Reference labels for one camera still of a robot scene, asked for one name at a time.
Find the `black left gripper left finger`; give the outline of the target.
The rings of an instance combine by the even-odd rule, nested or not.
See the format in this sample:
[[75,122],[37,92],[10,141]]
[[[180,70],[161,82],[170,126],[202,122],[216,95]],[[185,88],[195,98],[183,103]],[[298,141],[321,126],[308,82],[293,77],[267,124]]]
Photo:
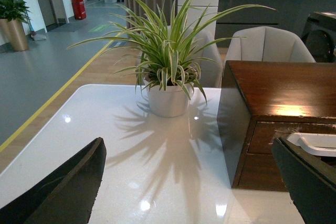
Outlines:
[[1,208],[1,223],[88,223],[102,182],[106,146],[94,139]]

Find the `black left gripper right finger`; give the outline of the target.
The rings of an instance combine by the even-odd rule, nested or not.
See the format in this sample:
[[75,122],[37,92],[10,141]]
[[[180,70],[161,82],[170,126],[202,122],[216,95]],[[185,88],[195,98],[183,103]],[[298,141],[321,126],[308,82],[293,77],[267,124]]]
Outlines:
[[304,223],[335,223],[335,158],[314,156],[282,137],[271,151]]

